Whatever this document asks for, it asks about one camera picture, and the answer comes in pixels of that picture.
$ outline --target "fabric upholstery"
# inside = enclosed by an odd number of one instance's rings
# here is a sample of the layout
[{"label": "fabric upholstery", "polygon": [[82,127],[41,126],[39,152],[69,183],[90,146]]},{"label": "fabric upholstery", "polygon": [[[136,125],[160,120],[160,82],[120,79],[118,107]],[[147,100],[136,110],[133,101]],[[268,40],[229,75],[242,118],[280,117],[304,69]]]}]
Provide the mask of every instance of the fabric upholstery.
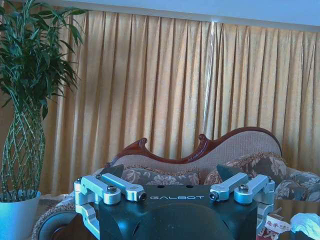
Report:
[{"label": "fabric upholstery", "polygon": [[262,174],[275,181],[275,199],[320,202],[320,176],[290,169],[280,155],[272,152],[245,155],[219,167],[219,172],[214,170],[208,174],[204,184],[221,183],[231,172],[243,172],[252,177]]},{"label": "fabric upholstery", "polygon": [[320,176],[296,171],[276,188],[275,198],[320,202]]},{"label": "fabric upholstery", "polygon": [[155,169],[128,168],[123,171],[122,179],[140,185],[198,185],[199,173],[190,171],[184,174],[168,175]]},{"label": "fabric upholstery", "polygon": [[225,164],[243,155],[256,152],[273,152],[280,155],[281,150],[276,141],[268,134],[258,131],[245,131],[238,133],[202,158],[186,164],[163,163],[143,155],[125,155],[119,158],[114,166],[141,165],[145,168],[158,169],[169,173],[186,172],[194,168],[199,170],[200,183],[203,184],[208,173],[216,169],[217,164]]},{"label": "fabric upholstery", "polygon": [[[275,182],[275,187],[280,184],[287,176],[287,166],[285,160],[278,154],[273,152],[257,152],[241,156],[225,164],[225,167],[238,168],[243,173],[250,174],[253,178],[258,174],[270,176]],[[213,171],[208,174],[205,184],[215,184],[220,179],[217,178],[218,171]]]}]

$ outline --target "white flower pot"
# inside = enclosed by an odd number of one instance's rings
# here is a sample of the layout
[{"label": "white flower pot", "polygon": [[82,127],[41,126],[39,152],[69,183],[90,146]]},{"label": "white flower pot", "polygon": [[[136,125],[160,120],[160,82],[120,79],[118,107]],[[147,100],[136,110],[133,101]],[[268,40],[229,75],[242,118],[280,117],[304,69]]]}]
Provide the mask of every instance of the white flower pot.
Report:
[{"label": "white flower pot", "polygon": [[0,202],[0,240],[25,240],[31,235],[40,195],[38,191],[29,200]]}]

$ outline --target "tissue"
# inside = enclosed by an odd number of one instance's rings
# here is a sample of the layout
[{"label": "tissue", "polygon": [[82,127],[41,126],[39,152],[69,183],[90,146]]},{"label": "tissue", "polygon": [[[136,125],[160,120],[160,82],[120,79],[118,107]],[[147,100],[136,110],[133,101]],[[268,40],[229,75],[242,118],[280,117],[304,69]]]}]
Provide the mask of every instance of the tissue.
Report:
[{"label": "tissue", "polygon": [[302,231],[308,237],[320,240],[320,216],[315,213],[298,213],[291,218],[291,231]]}]

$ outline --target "potted plant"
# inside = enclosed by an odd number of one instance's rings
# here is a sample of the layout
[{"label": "potted plant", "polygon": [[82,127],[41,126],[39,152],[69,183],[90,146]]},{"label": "potted plant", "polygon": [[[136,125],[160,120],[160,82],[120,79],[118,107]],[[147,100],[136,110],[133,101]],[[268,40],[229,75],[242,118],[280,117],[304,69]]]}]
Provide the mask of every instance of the potted plant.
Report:
[{"label": "potted plant", "polygon": [[33,225],[40,193],[45,135],[42,120],[48,99],[76,87],[78,76],[66,60],[59,32],[70,30],[82,43],[78,29],[67,18],[85,13],[77,8],[55,10],[46,3],[27,0],[20,9],[5,0],[0,7],[0,89],[13,103],[14,117],[5,140],[0,172],[0,239],[26,238]]}]

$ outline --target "sofa backrest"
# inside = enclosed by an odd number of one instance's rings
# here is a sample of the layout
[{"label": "sofa backrest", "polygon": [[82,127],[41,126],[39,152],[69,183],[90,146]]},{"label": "sofa backrest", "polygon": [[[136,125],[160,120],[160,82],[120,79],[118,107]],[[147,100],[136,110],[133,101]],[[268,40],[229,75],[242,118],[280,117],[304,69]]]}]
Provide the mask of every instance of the sofa backrest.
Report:
[{"label": "sofa backrest", "polygon": [[191,155],[182,159],[166,159],[149,152],[145,146],[147,139],[142,138],[121,151],[109,166],[123,164],[125,167],[157,169],[168,174],[197,169],[203,184],[208,173],[216,170],[218,164],[257,152],[282,155],[276,137],[258,127],[238,128],[216,140],[209,140],[201,134],[199,139],[200,144]]}]

